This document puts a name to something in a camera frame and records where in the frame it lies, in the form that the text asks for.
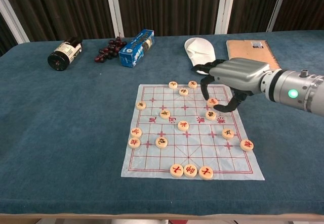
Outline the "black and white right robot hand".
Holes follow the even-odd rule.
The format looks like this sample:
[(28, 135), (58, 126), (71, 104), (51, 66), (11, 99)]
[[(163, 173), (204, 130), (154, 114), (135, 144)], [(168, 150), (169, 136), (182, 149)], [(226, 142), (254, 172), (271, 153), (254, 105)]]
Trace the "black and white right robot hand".
[(227, 105), (217, 104), (213, 107), (219, 112), (227, 113), (234, 111), (248, 96), (261, 93), (261, 81), (270, 71), (270, 65), (244, 58), (216, 59), (204, 65), (197, 64), (191, 70), (207, 74), (200, 81), (200, 89), (205, 100), (210, 98), (208, 85), (212, 82), (226, 85), (234, 92)]

